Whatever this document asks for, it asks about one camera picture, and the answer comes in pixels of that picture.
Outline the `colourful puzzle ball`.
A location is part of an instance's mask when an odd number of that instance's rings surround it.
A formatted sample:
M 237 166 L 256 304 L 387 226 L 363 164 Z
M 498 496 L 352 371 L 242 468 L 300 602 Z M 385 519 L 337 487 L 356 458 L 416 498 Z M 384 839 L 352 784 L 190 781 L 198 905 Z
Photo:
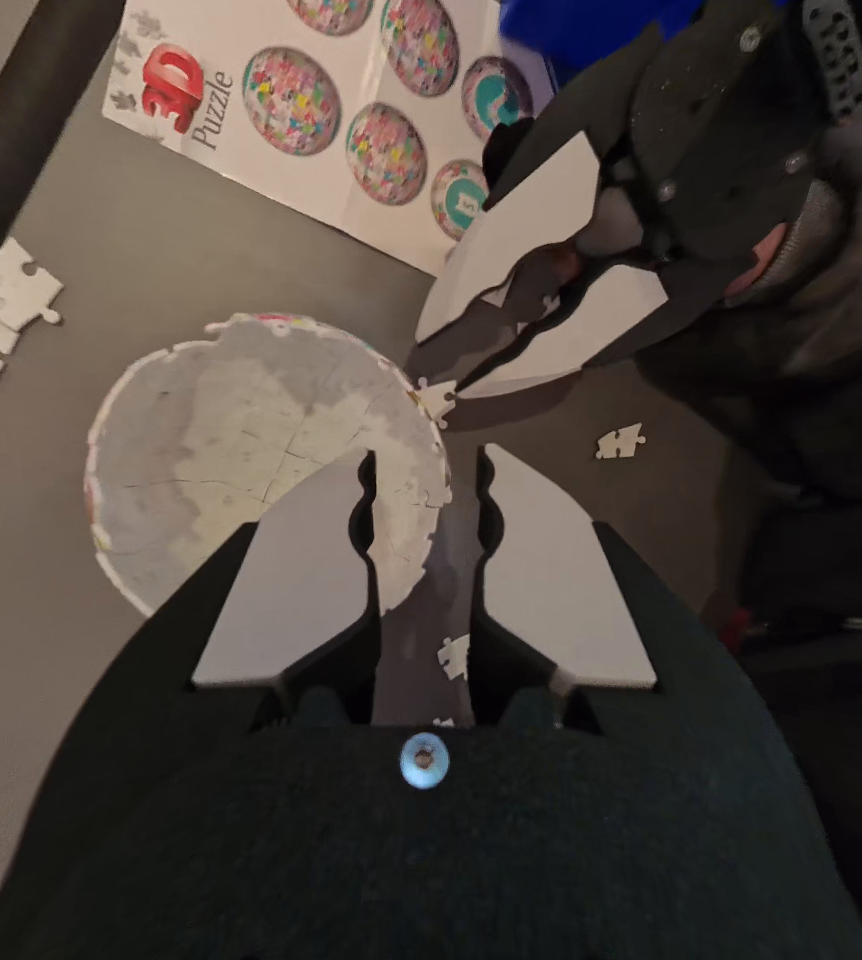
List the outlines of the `colourful puzzle ball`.
M 313 318 L 233 314 L 134 362 L 101 403 L 84 474 L 96 559 L 144 618 L 243 524 L 346 452 L 372 450 L 383 614 L 424 578 L 451 472 L 401 368 Z

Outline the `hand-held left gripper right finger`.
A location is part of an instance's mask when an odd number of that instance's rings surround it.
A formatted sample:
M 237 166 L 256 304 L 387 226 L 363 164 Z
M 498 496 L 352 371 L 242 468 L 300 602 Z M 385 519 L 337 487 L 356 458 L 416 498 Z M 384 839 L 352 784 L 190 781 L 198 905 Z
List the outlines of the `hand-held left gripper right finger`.
M 478 451 L 477 497 L 472 654 L 560 694 L 653 690 L 655 670 L 590 514 L 497 444 Z

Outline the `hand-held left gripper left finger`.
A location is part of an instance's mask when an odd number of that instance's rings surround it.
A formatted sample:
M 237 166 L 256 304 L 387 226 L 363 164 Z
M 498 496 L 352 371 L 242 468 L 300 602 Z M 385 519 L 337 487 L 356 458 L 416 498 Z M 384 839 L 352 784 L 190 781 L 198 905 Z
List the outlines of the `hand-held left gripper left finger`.
M 265 511 L 192 675 L 197 689 L 374 692 L 376 493 L 376 455 L 359 447 Z

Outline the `person's right hand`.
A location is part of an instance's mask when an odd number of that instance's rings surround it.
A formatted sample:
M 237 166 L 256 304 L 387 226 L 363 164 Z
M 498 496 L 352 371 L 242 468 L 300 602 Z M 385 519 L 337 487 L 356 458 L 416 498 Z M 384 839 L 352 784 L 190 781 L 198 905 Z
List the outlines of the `person's right hand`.
M 752 287 L 779 253 L 789 230 L 790 224 L 781 222 L 759 241 L 753 248 L 753 267 L 731 282 L 718 300 L 727 302 Z M 643 234 L 643 227 L 627 198 L 617 190 L 605 191 L 591 223 L 576 238 L 550 253 L 557 291 L 542 297 L 544 310 L 540 318 L 546 318 L 557 308 L 560 292 L 580 275 L 586 259 L 626 253 L 640 245 Z

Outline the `blue plastic bin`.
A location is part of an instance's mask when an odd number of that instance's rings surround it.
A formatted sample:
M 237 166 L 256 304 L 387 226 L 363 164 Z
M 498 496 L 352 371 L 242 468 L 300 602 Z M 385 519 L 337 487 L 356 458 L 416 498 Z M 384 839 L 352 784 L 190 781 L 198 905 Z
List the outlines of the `blue plastic bin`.
M 539 54 L 555 89 L 633 42 L 651 25 L 668 40 L 701 15 L 701 1 L 506 1 L 500 31 Z

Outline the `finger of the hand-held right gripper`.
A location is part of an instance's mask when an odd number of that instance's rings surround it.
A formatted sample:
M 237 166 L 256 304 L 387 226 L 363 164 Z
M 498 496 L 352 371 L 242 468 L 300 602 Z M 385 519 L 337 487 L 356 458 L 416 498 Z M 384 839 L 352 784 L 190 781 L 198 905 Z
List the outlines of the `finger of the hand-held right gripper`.
M 476 367 L 457 386 L 456 397 L 493 399 L 577 373 L 667 301 L 655 271 L 627 263 L 608 267 Z
M 549 159 L 472 222 L 433 284 L 416 327 L 424 344 L 459 320 L 479 296 L 508 281 L 534 251 L 570 240 L 594 215 L 600 161 L 586 133 Z

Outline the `puzzle instruction leaflet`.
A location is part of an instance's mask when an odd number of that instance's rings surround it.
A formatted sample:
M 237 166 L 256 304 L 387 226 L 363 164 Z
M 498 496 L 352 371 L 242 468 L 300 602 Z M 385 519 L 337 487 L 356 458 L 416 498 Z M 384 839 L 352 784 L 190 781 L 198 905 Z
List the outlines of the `puzzle instruction leaflet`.
M 484 1 L 131 1 L 105 118 L 436 277 L 553 97 Z

